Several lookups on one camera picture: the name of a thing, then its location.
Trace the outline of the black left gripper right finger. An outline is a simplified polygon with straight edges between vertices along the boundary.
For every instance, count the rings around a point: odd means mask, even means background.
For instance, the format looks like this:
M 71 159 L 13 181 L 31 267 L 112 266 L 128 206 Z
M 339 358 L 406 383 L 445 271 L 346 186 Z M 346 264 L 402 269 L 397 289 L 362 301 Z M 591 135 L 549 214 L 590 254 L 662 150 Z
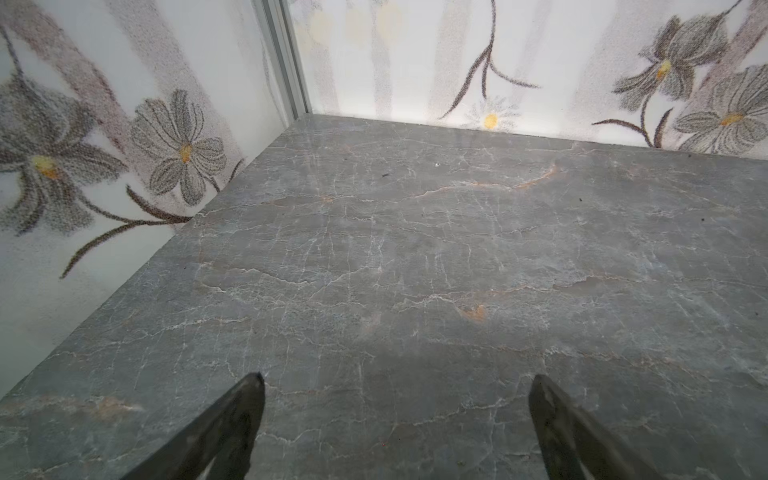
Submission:
M 551 479 L 660 479 L 662 475 L 620 437 L 574 404 L 551 378 L 538 374 L 528 406 Z

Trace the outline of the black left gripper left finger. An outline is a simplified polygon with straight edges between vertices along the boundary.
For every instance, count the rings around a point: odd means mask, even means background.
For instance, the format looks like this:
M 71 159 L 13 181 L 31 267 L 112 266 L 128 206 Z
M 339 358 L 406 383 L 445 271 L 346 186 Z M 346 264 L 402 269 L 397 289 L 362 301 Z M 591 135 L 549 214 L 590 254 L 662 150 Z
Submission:
M 126 479 L 243 479 L 266 400 L 263 376 L 245 375 Z

